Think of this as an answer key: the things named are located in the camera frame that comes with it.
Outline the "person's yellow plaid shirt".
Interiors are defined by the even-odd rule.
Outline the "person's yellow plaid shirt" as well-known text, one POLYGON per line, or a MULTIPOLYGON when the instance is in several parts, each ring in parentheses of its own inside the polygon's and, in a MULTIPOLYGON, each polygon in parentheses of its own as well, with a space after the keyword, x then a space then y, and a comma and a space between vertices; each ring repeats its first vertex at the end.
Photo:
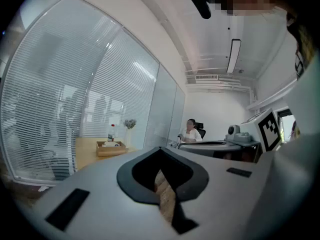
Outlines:
POLYGON ((294 68, 296 78, 300 79, 320 49, 317 26, 311 15, 289 7, 286 14, 286 28, 296 41, 294 68))

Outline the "long ceiling light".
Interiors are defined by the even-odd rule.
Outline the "long ceiling light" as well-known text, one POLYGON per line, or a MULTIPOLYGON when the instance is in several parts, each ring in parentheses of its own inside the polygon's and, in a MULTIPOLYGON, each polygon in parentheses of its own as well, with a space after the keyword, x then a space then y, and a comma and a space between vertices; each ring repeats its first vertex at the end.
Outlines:
POLYGON ((229 61, 228 61, 227 69, 226 69, 226 72, 228 74, 232 74, 235 70, 238 56, 239 56, 240 49, 241 49, 241 43, 242 43, 242 41, 237 38, 234 38, 231 40, 229 61))

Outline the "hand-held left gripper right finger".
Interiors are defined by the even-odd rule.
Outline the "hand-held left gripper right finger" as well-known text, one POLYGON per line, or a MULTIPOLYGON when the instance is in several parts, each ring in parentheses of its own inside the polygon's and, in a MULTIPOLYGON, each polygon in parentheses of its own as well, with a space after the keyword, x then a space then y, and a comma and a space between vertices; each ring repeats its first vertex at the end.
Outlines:
POLYGON ((160 223, 161 240, 186 239, 213 226, 243 227, 265 184, 265 156, 257 163, 225 160, 161 147, 159 165, 175 193, 172 222, 160 223))

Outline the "wooden box with plastic bag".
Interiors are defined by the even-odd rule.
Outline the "wooden box with plastic bag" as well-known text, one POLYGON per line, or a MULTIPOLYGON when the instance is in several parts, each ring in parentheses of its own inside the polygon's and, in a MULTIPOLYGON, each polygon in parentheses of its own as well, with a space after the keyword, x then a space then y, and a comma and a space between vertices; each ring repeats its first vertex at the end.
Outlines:
POLYGON ((113 157, 118 155, 123 155, 127 152, 126 146, 121 141, 115 141, 120 144, 117 147, 101 147, 102 142, 96 142, 96 156, 97 157, 113 157))

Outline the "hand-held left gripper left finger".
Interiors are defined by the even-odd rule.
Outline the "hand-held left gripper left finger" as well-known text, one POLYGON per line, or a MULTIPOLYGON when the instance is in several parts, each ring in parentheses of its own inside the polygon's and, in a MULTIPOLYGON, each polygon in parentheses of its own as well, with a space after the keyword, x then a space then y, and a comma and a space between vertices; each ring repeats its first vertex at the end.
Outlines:
POLYGON ((32 226, 55 240, 173 240, 175 229, 157 205, 133 201, 117 183, 118 169, 146 153, 138 150, 85 166, 44 194, 23 213, 32 226), (52 211, 74 190, 89 192, 64 231, 46 221, 52 211))

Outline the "small flower bouquet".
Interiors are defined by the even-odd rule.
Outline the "small flower bouquet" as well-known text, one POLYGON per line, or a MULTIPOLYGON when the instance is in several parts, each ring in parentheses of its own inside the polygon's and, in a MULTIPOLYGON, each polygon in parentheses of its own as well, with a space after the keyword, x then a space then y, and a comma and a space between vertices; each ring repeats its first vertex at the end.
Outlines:
POLYGON ((123 122, 123 125, 128 129, 133 129, 135 127, 135 125, 137 124, 137 120, 136 119, 126 119, 124 122, 123 122))

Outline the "black office chair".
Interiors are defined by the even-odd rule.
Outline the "black office chair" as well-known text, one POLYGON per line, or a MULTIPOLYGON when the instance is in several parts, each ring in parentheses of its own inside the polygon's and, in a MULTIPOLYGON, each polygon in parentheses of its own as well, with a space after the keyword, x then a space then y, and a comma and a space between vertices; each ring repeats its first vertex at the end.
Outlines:
POLYGON ((201 138, 203 139, 206 134, 206 131, 204 130, 204 124, 196 122, 194 128, 199 132, 201 138))

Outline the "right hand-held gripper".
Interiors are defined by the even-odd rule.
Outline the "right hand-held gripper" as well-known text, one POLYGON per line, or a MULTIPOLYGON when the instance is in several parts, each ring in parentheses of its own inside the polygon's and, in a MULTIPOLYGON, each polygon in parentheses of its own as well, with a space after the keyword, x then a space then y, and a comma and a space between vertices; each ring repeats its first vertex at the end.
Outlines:
POLYGON ((231 158, 233 154, 241 153, 242 147, 259 144, 263 152, 269 152, 276 150, 282 142, 279 125, 271 108, 239 125, 229 126, 225 140, 180 143, 177 148, 211 158, 231 158))

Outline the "white air vent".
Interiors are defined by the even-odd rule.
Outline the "white air vent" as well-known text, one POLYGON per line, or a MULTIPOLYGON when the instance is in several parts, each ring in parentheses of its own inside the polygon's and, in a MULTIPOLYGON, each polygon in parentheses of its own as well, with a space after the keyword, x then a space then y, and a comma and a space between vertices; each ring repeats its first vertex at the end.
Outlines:
POLYGON ((204 74, 204 75, 195 75, 196 81, 218 81, 219 76, 217 74, 204 74))

